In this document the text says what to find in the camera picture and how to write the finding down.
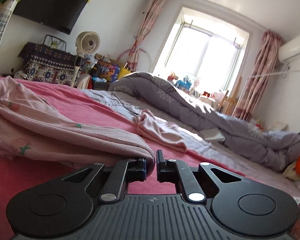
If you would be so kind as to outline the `pink strawberry pajama pants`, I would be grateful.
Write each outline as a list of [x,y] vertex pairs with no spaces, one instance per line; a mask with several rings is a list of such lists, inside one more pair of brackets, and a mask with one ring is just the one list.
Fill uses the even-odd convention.
[[0,155],[74,167],[144,158],[148,174],[155,163],[152,149],[138,135],[74,122],[10,77],[0,80]]

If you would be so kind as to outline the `pink pajama top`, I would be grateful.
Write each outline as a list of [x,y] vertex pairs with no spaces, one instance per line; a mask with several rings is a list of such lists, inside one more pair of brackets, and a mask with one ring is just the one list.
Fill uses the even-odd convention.
[[149,109],[140,111],[133,121],[137,126],[138,135],[178,152],[185,153],[187,151],[185,140],[177,124],[162,121]]

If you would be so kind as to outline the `grey patterned quilt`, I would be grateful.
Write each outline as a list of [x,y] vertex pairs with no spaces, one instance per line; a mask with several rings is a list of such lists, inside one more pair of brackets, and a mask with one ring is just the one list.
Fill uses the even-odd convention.
[[217,129],[223,145],[235,154],[280,172],[300,156],[300,135],[262,132],[251,123],[218,113],[172,83],[146,72],[135,72],[115,81],[110,91],[143,98],[157,109],[200,131]]

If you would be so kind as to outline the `white book on bed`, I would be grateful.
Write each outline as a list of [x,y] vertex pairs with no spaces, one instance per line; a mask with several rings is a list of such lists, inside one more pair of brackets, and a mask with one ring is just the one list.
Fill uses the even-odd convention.
[[219,129],[206,129],[199,132],[202,138],[208,142],[223,142],[225,136]]

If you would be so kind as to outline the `blue plush toy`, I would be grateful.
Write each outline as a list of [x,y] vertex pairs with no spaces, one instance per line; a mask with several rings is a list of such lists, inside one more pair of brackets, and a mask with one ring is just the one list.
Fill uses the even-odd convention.
[[182,80],[178,80],[175,83],[175,87],[179,88],[179,89],[186,89],[189,90],[192,86],[192,82],[190,81],[190,77],[189,76],[185,76]]

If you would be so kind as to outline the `wooden chair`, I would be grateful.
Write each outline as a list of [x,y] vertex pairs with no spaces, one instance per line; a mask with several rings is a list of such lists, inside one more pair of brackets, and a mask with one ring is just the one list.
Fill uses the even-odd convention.
[[242,82],[242,77],[240,76],[238,81],[236,81],[235,86],[230,94],[228,96],[228,90],[226,91],[226,94],[224,98],[222,99],[221,103],[219,104],[219,113],[226,114],[226,115],[232,115],[235,109],[235,106],[237,105],[238,99],[237,94],[239,87]]

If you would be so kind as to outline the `yellow shopping bag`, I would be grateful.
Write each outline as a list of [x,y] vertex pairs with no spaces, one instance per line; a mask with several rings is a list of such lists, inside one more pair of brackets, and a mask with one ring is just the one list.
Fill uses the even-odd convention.
[[119,72],[119,74],[118,74],[117,79],[119,80],[119,79],[121,79],[122,77],[124,77],[124,76],[126,76],[126,75],[128,75],[128,74],[130,74],[130,73],[131,73],[131,71],[128,70],[127,68],[121,68],[121,69],[120,69],[120,72]]

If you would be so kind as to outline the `colourful toy box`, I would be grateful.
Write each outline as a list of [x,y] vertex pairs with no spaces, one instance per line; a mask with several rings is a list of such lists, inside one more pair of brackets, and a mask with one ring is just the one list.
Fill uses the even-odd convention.
[[120,72],[120,68],[116,64],[109,62],[98,61],[97,62],[97,77],[105,79],[107,83],[113,83],[117,80]]

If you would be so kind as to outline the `pink hula hoop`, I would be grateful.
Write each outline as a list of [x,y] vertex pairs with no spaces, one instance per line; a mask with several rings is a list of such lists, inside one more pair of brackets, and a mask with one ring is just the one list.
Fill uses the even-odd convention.
[[137,49],[134,49],[134,48],[126,49],[122,53],[119,54],[119,56],[117,57],[116,60],[120,61],[121,58],[126,54],[128,55],[128,60],[127,60],[128,68],[132,72],[137,71],[137,67],[138,67],[138,64],[139,64],[139,61],[140,61],[140,55],[141,54],[146,55],[147,60],[148,60],[148,64],[149,64],[149,69],[151,69],[152,64],[153,64],[153,60],[152,60],[150,54],[146,50],[144,50],[142,48],[139,48],[139,47]]

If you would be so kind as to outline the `pink bed blanket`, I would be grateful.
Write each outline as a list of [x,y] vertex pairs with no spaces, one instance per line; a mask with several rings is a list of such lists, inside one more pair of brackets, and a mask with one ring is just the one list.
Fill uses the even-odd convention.
[[0,239],[13,235],[5,209],[17,192],[96,162],[143,157],[154,166],[158,149],[192,166],[212,162],[184,144],[140,137],[135,123],[78,89],[0,78]]

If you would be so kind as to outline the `beige round fan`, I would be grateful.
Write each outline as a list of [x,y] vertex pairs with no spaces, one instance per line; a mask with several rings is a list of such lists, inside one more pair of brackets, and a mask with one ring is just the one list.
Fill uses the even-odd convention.
[[91,55],[100,46],[100,36],[94,31],[84,31],[77,36],[75,46],[77,55]]

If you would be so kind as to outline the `patterned dark cloth covered cabinet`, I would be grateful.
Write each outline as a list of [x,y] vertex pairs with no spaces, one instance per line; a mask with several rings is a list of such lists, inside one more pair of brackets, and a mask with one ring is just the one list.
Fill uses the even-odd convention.
[[18,56],[23,59],[23,72],[29,81],[69,86],[75,66],[84,66],[82,57],[32,42],[25,44]]

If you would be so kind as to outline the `pink curtain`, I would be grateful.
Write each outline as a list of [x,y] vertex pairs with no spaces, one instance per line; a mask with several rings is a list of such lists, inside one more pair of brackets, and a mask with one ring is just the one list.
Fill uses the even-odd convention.
[[140,47],[154,27],[154,24],[160,15],[166,0],[149,0],[145,16],[140,25],[139,31],[136,35],[134,45],[132,48]]
[[232,116],[244,121],[251,120],[268,84],[269,74],[275,68],[281,43],[280,35],[269,30],[264,33],[253,71],[247,78]]

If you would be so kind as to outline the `left pink curtain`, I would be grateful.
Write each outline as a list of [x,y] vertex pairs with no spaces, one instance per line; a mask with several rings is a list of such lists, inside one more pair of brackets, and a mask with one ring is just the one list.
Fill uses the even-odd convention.
[[154,24],[160,15],[166,0],[149,0],[145,16],[140,25],[139,31],[136,35],[134,45],[132,48],[140,47],[154,27]]

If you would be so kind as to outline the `black wall television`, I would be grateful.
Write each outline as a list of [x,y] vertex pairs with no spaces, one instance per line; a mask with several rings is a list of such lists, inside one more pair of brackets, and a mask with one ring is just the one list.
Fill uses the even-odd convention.
[[87,2],[88,0],[21,0],[13,13],[69,35]]

